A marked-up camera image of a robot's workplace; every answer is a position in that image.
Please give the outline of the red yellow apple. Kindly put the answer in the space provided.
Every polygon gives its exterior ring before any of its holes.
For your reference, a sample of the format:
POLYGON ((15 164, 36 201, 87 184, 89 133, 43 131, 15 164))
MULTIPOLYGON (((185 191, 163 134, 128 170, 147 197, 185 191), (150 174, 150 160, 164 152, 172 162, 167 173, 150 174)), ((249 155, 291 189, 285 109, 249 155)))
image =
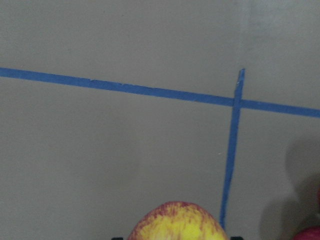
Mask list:
POLYGON ((320 189, 316 193, 318 210, 309 216, 301 225, 293 240, 319 240, 320 239, 320 189))
POLYGON ((133 228, 129 240, 227 240, 219 222, 203 207, 169 201, 148 212, 133 228))

